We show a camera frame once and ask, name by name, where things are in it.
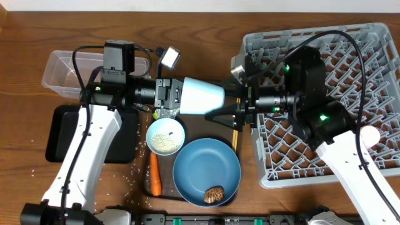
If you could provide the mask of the light blue cup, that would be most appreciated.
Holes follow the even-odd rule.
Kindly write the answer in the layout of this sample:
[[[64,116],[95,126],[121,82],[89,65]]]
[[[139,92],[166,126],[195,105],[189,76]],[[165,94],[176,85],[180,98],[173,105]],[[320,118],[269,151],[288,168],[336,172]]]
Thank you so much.
[[[204,115],[223,107],[225,91],[221,86],[186,77],[180,102],[181,114]]]

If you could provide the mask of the yellow green foil wrapper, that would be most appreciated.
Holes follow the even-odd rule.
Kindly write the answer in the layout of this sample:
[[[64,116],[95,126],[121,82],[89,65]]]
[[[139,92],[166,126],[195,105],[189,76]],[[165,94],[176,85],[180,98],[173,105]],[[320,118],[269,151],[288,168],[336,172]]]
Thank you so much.
[[[163,119],[163,118],[175,119],[175,117],[179,114],[179,112],[180,112],[180,108],[176,108],[176,109],[160,108],[160,109],[155,109],[152,116],[155,120]]]

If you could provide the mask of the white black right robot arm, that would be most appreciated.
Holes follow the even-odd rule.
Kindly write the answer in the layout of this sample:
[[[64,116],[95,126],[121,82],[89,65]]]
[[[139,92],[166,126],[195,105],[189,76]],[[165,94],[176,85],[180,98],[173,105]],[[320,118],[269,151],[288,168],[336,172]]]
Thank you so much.
[[[243,71],[235,93],[240,102],[214,109],[205,118],[241,131],[258,114],[287,113],[295,135],[335,174],[364,224],[399,224],[399,198],[368,153],[379,142],[379,131],[354,121],[327,95],[326,66],[316,48],[294,47],[281,62],[284,85],[260,86],[257,75]]]

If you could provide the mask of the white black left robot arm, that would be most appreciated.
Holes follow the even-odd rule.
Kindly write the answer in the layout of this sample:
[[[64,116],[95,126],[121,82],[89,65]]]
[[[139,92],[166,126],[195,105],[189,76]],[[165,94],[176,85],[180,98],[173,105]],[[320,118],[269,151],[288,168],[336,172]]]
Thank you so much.
[[[81,87],[80,108],[74,136],[62,166],[39,204],[27,203],[21,212],[21,224],[133,224],[130,210],[122,206],[94,213],[94,197],[99,175],[109,147],[119,132],[126,114],[147,106],[177,109],[183,82],[164,79],[157,71],[148,79],[151,69],[132,76],[135,52],[150,50],[132,41],[108,40],[103,49],[103,65],[93,70],[84,82],[71,56],[74,72]]]

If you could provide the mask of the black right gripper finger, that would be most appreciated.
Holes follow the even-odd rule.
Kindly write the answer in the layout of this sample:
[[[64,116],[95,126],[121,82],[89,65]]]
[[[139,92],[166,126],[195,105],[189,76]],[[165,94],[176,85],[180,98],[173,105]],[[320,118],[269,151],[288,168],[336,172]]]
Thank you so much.
[[[225,95],[232,97],[241,97],[242,91],[246,85],[247,84],[241,80],[241,78],[237,78],[234,75],[218,83],[218,86],[224,89]]]
[[[239,103],[213,109],[204,115],[207,121],[211,121],[233,130],[241,129],[241,110]]]

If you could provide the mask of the pink cup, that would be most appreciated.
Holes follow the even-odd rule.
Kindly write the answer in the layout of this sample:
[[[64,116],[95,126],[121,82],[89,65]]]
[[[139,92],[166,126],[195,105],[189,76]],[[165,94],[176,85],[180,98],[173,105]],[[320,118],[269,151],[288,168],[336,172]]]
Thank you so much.
[[[374,126],[363,126],[360,130],[360,135],[366,149],[372,148],[381,138],[378,129]]]

